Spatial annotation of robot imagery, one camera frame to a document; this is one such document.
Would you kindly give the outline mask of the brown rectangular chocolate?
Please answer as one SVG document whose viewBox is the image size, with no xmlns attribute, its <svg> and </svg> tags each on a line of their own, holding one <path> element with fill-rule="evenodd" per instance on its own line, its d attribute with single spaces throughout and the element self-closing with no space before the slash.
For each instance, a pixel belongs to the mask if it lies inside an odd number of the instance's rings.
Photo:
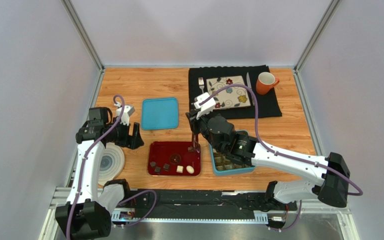
<svg viewBox="0 0 384 240">
<path fill-rule="evenodd" d="M 192 147 L 192 146 L 188 147 L 187 150 L 188 150 L 189 153 L 192 153 L 192 152 L 196 151 L 196 149 L 194 147 Z"/>
</svg>

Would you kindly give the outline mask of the white egg-shaped chocolate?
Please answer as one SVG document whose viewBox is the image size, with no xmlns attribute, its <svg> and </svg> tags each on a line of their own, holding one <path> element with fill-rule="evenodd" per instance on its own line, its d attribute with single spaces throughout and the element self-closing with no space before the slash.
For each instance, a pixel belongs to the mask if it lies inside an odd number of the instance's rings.
<svg viewBox="0 0 384 240">
<path fill-rule="evenodd" d="M 186 167 L 186 171 L 189 173 L 189 174 L 194 174 L 195 173 L 195 169 L 191 166 L 191 165 L 188 165 Z"/>
</svg>

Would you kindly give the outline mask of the dark striped square chocolate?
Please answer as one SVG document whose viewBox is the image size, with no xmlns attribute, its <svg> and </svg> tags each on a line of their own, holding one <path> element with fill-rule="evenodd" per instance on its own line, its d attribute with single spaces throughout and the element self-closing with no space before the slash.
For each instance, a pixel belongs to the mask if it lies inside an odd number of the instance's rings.
<svg viewBox="0 0 384 240">
<path fill-rule="evenodd" d="M 165 163 L 164 166 L 163 166 L 163 169 L 164 169 L 165 171 L 169 171 L 170 166 L 171 166 L 170 164 Z"/>
</svg>

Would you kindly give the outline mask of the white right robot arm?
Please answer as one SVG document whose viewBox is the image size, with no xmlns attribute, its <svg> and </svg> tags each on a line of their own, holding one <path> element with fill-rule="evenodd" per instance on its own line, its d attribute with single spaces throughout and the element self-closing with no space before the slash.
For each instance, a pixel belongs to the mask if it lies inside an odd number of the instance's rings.
<svg viewBox="0 0 384 240">
<path fill-rule="evenodd" d="M 300 177 L 296 181 L 270 182 L 267 199 L 283 204 L 317 199 L 336 208 L 347 206 L 350 170 L 341 154 L 331 152 L 325 157 L 298 153 L 239 133 L 221 115 L 197 117 L 196 110 L 185 115 L 193 134 L 201 134 L 217 153 L 234 164 L 272 168 Z"/>
</svg>

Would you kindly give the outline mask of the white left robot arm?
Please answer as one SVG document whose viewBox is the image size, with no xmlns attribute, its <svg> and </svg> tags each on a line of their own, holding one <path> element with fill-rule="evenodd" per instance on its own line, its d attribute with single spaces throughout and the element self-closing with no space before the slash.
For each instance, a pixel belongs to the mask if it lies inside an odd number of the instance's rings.
<svg viewBox="0 0 384 240">
<path fill-rule="evenodd" d="M 107 237 L 111 214 L 130 187 L 125 179 L 109 180 L 98 193 L 100 165 L 106 146 L 113 143 L 131 150 L 144 145 L 139 123 L 130 125 L 132 105 L 119 105 L 116 114 L 107 107 L 89 109 L 88 120 L 75 135 L 77 165 L 65 205 L 58 206 L 55 219 L 68 240 Z"/>
</svg>

